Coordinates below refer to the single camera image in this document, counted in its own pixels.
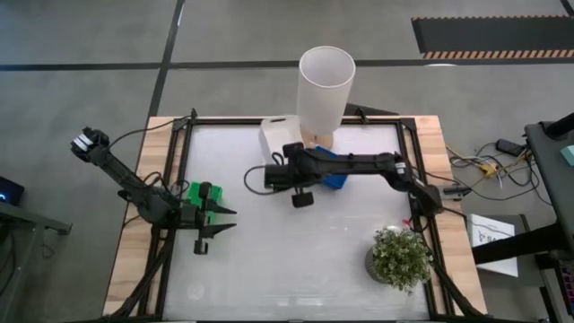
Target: black equipment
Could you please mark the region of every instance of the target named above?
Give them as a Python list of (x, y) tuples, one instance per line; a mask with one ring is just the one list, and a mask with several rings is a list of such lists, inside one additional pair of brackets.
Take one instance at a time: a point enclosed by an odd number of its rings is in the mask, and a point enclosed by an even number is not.
[(283, 155), (286, 165), (265, 166), (265, 186), (277, 191), (295, 188), (295, 195), (291, 197), (295, 207), (312, 205), (312, 193), (304, 193), (303, 188), (320, 183), (328, 175), (379, 174), (390, 187), (410, 193), (419, 202), (422, 215), (433, 216), (443, 211), (439, 190), (417, 179), (409, 162), (398, 153), (332, 156), (295, 143), (286, 144)]
[(72, 153), (84, 162), (90, 162), (114, 179), (123, 189), (117, 194), (127, 202), (137, 207), (142, 218), (157, 226), (159, 229), (190, 229), (199, 230), (194, 253), (207, 253), (207, 243), (204, 239), (212, 239), (221, 231), (234, 227), (235, 223), (210, 224), (207, 212), (220, 214), (236, 214), (217, 205), (210, 196), (211, 184), (204, 182), (199, 189), (199, 197), (203, 199), (201, 207), (191, 205), (186, 200), (175, 196), (169, 191), (163, 179), (162, 186), (148, 185), (137, 177), (127, 166), (109, 150), (109, 138), (100, 130), (88, 127), (72, 141)]

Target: white table surface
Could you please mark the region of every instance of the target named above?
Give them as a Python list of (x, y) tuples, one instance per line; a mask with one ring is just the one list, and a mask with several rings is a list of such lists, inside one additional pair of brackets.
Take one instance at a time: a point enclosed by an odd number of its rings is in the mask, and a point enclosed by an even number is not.
[[(427, 319), (423, 287), (412, 295), (373, 281), (365, 254), (375, 230), (410, 217), (406, 193), (379, 176), (350, 176), (343, 189), (314, 186), (315, 204), (295, 209), (293, 192), (257, 196), (243, 174), (262, 163), (255, 126), (194, 127), (186, 179), (223, 188), (217, 214), (237, 226), (193, 253), (196, 231), (178, 231), (164, 318), (169, 320)], [(395, 126), (342, 126), (335, 153), (399, 151)], [(263, 188), (263, 170), (248, 182)]]

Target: black mat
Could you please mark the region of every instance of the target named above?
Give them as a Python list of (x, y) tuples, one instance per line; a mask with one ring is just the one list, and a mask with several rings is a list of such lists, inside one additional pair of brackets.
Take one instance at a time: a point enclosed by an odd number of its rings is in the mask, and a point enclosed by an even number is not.
[(424, 58), (574, 57), (568, 16), (412, 18)]

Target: plant pot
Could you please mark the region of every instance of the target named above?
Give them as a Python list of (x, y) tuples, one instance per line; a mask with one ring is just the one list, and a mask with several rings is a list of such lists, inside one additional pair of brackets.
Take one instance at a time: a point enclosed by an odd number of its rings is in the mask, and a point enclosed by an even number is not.
[(375, 281), (385, 284), (385, 280), (378, 277), (377, 271), (375, 270), (375, 260), (373, 258), (373, 247), (370, 247), (367, 251), (367, 255), (365, 255), (365, 269), (367, 269), (367, 273), (369, 274), (370, 278), (374, 279)]

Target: green leaves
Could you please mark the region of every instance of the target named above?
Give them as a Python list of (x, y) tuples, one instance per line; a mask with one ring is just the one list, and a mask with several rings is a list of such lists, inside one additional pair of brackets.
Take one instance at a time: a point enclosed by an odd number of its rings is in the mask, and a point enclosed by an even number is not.
[(374, 238), (375, 270), (387, 284), (410, 294), (418, 282), (431, 278), (431, 257), (419, 233), (383, 229)]

